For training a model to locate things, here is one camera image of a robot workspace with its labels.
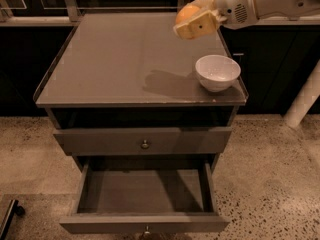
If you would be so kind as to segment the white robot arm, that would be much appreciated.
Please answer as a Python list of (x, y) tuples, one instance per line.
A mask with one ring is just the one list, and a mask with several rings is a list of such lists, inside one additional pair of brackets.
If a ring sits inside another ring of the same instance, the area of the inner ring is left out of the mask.
[(296, 20), (319, 11), (320, 0), (194, 0), (179, 11), (173, 30), (189, 40), (212, 34), (220, 26), (240, 29), (270, 17)]

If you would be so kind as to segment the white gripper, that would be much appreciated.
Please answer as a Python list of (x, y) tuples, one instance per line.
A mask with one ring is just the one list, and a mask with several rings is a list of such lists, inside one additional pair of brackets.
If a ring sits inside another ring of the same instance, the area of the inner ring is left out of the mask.
[(199, 38), (216, 32), (221, 23), (229, 29), (240, 29), (258, 22), (254, 0), (194, 0), (192, 5), (200, 10), (189, 19), (173, 27), (175, 34), (185, 40)]

